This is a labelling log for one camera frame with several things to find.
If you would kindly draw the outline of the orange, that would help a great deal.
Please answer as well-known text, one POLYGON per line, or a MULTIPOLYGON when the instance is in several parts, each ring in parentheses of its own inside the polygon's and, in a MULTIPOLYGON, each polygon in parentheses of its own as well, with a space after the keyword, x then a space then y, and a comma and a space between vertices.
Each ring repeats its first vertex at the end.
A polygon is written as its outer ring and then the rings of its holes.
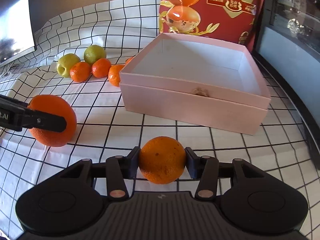
POLYGON ((185 162, 185 149, 171 137, 155 137, 139 153, 139 169, 154 184, 169 184, 180 178, 185 162))

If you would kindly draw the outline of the glass panel computer case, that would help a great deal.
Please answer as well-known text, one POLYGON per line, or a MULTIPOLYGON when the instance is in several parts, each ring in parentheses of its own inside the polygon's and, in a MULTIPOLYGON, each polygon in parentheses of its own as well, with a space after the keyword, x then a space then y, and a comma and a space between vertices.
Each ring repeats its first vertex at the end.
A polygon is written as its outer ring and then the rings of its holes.
POLYGON ((259 24, 255 57, 297 108, 319 168, 319 0, 264 0, 259 24))

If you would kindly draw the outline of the red quail egg snack bag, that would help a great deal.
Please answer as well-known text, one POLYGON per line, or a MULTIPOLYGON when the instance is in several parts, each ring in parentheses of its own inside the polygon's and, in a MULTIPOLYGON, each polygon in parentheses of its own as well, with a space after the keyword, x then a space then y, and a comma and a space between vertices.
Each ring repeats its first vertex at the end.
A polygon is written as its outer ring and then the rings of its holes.
POLYGON ((264 0, 161 0, 159 31, 210 37, 253 49, 264 0))

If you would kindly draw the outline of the pink open gift box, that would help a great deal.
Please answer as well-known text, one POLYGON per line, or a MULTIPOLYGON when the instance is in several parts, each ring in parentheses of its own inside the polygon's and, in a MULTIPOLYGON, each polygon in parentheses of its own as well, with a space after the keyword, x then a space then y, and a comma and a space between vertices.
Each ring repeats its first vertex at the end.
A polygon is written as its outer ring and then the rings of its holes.
POLYGON ((121 71, 125 108, 189 124, 253 135, 271 95, 245 46, 159 34, 121 71))

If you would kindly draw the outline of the monitor screen at left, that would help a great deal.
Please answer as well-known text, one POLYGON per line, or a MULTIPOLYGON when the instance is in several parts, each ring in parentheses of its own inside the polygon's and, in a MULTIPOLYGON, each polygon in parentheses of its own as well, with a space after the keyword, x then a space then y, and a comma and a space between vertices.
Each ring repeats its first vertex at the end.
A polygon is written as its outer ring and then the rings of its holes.
POLYGON ((1 66, 36 50, 29 0, 1 0, 1 66))

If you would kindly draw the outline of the small tangerine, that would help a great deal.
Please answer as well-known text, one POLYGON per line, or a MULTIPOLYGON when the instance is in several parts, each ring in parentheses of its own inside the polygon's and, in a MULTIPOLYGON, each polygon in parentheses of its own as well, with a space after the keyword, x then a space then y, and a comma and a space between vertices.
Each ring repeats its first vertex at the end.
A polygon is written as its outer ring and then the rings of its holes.
POLYGON ((128 59, 125 61, 125 64, 127 65, 127 64, 128 64, 131 60, 133 60, 133 59, 134 59, 134 56, 128 58, 128 59))
POLYGON ((108 72, 109 83, 115 87, 120 86, 120 71, 125 67, 125 64, 114 64, 108 72))
POLYGON ((78 62, 70 70, 70 77, 74 82, 85 82, 90 75, 91 66, 86 62, 78 62))
POLYGON ((108 76, 108 72, 111 68, 112 64, 110 60, 106 58, 101 58, 97 60, 95 63, 92 65, 92 74, 96 78, 103 78, 108 76))

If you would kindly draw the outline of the green apple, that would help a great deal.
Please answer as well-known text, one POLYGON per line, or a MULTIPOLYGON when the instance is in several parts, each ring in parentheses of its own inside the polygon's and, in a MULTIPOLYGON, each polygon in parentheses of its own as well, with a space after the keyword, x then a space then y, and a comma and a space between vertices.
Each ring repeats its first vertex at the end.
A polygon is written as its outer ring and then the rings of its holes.
POLYGON ((66 54, 61 57, 57 62, 57 73, 64 78, 70 78, 70 70, 71 68, 79 63, 81 60, 80 58, 72 53, 66 54))
POLYGON ((89 65, 102 58, 106 58, 106 50, 99 45, 91 45, 84 51, 84 61, 89 65))

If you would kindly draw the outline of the white black grid tablecloth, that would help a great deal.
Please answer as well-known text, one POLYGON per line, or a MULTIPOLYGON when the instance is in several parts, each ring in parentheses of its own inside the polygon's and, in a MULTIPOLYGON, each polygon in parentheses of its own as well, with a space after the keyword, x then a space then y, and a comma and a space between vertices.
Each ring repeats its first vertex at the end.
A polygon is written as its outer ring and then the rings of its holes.
POLYGON ((120 89, 105 78, 83 83, 61 77, 60 57, 97 44, 107 58, 123 64, 157 35, 160 0, 113 0, 67 11, 36 33, 35 52, 1 68, 1 94, 29 102, 39 94, 65 99, 77 116, 76 132, 63 147, 47 147, 28 130, 1 129, 1 231, 10 239, 22 233, 15 204, 22 193, 84 158, 95 163, 126 155, 157 136, 177 139, 197 155, 221 162, 242 158, 289 184, 308 201, 301 233, 319 239, 319 170, 314 166, 303 122, 279 83, 262 74, 271 93, 268 113, 253 136, 128 112, 120 89))

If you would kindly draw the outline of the large orange fruit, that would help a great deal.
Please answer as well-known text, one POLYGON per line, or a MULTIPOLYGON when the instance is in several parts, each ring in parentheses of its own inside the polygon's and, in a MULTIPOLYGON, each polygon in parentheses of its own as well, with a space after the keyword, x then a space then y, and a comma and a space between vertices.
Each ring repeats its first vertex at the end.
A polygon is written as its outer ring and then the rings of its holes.
POLYGON ((76 114, 63 98, 37 95, 29 102, 28 108, 35 111, 35 120, 41 120, 29 129, 38 142, 50 147, 62 147, 72 139, 76 130, 76 114))

